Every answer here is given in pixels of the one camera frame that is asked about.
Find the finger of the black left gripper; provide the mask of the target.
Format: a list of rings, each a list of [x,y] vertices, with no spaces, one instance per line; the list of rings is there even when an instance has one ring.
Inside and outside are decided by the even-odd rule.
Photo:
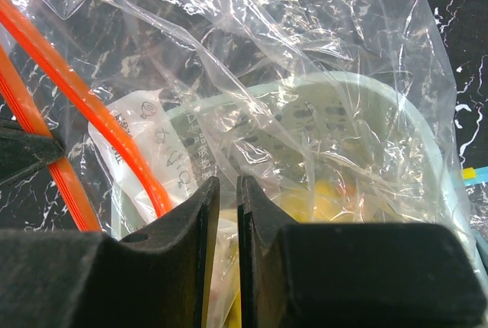
[[[28,133],[19,123],[1,120],[1,186],[11,185],[64,157],[51,136]]]

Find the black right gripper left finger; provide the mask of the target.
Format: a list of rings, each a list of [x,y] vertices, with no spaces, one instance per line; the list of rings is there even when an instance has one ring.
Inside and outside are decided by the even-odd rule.
[[[203,327],[220,183],[116,240],[102,232],[1,232],[3,327]]]

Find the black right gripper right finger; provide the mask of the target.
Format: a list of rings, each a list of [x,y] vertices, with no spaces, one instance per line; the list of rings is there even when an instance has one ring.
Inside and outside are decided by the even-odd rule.
[[[478,327],[481,284],[431,223],[298,223],[237,183],[244,327]]]

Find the yellow banana bunch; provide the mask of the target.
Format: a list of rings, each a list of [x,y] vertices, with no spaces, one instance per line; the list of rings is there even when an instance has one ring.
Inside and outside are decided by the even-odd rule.
[[[354,220],[355,190],[334,187],[318,180],[311,189],[280,188],[260,182],[265,194],[298,222]],[[208,327],[240,327],[240,287],[237,211],[223,209],[218,221],[217,241],[210,286]]]

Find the clear bag orange zipper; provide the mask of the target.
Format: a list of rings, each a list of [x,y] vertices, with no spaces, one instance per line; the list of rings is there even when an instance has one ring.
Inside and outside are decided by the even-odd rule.
[[[414,105],[460,168],[456,84],[427,0],[1,0],[1,29],[1,92],[63,145],[53,177],[81,230],[121,237],[179,204],[110,112],[139,90],[177,104],[226,94],[293,146],[251,87],[367,76]]]

